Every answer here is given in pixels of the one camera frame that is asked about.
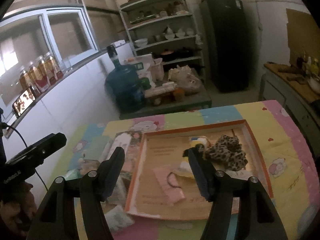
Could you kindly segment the person's left hand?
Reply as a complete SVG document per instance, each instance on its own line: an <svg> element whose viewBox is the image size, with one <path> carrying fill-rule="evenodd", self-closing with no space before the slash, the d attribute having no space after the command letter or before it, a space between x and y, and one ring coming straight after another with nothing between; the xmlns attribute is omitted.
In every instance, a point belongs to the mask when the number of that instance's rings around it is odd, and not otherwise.
<svg viewBox="0 0 320 240"><path fill-rule="evenodd" d="M26 239L37 213L33 185L24 181L1 194L1 239Z"/></svg>

